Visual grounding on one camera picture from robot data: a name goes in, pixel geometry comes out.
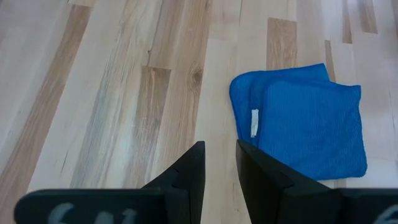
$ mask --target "blue microfiber towel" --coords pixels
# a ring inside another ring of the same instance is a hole
[[[236,77],[231,82],[229,86],[229,96],[231,97],[239,139],[252,142],[250,137],[251,110],[252,108],[262,105],[262,92],[264,90],[262,86],[264,86],[265,82],[270,78],[289,76],[328,80],[328,73],[325,65],[321,63],[302,68],[247,72]]]
[[[264,87],[267,86],[267,82],[274,78],[284,78],[284,77],[297,77],[305,78],[309,80],[325,80],[329,81],[328,72],[326,66],[323,63],[317,65],[311,65],[302,68],[290,68],[284,70],[268,71],[264,75],[258,76],[250,86],[250,110],[259,110],[259,127],[261,129],[262,120],[262,97],[264,92]],[[250,139],[250,143],[254,146],[259,146],[259,135]]]
[[[365,174],[360,86],[284,77],[264,89],[261,150],[315,180]]]

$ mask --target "black plastic part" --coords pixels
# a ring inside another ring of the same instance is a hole
[[[18,224],[79,224],[98,220],[115,224],[199,224],[204,190],[205,143],[197,142],[141,189],[40,190],[18,201],[14,219]]]
[[[330,189],[238,140],[239,181],[253,224],[375,223],[396,207],[397,189]]]

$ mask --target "folded towel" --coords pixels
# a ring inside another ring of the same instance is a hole
[[[258,137],[251,138],[251,110],[262,106],[262,92],[264,85],[270,78],[275,77],[300,77],[308,79],[328,80],[328,73],[324,64],[312,65],[302,68],[290,68],[275,71],[247,72],[236,77],[229,86],[229,96],[236,120],[238,138],[251,142],[258,147]]]
[[[315,180],[365,174],[360,86],[284,77],[264,89],[261,150]]]

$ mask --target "towel label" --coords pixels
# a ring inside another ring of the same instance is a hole
[[[257,135],[257,129],[259,128],[259,110],[251,110],[251,130],[250,138],[254,138]]]

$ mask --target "wooden floor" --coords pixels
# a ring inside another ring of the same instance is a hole
[[[136,188],[206,141],[202,223],[249,223],[231,80],[324,62],[362,86],[368,172],[398,187],[398,0],[0,0],[0,223],[43,188]]]

